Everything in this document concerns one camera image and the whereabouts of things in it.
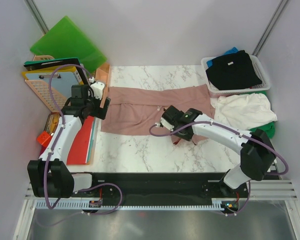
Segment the pink t shirt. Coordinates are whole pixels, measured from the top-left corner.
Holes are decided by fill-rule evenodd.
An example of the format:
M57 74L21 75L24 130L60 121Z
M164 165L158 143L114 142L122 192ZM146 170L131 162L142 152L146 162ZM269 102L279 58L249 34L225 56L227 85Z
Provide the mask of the pink t shirt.
M148 136L149 128L160 121L170 106L183 112L193 108L215 117L205 84L162 91L112 86L108 96L110 104L101 131L109 134Z

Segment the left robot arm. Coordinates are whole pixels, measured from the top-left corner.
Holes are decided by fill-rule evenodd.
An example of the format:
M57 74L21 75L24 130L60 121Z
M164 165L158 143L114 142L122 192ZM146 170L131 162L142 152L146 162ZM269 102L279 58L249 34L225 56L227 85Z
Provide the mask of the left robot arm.
M58 125L50 143L39 159L31 160L27 172L33 193L39 198L69 198L82 190L89 197L100 191L98 182L90 173L71 174L66 166L71 147L88 117L104 120L110 98L101 101L106 85L96 81L91 85L77 84L71 87L71 96L61 108Z

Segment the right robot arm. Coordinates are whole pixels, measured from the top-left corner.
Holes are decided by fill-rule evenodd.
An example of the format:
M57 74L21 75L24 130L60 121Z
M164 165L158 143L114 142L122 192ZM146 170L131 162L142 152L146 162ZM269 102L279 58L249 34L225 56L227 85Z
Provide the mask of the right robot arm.
M192 123L182 130L181 127ZM240 163L230 169L219 184L219 191L225 197L232 196L237 188L249 180L262 181L273 164L276 155L266 147L273 148L267 134L257 129L255 132L239 130L223 125L201 111L190 108L186 112L170 106L164 110L160 118L160 126L173 132L174 135L186 141L194 136L206 137L216 141L240 156Z

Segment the white t shirt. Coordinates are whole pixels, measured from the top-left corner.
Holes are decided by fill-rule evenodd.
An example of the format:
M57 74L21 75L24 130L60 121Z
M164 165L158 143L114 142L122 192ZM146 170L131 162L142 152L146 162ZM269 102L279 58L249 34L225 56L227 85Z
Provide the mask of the white t shirt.
M214 119L240 130L250 130L276 122L277 115L263 93L221 96L211 100Z

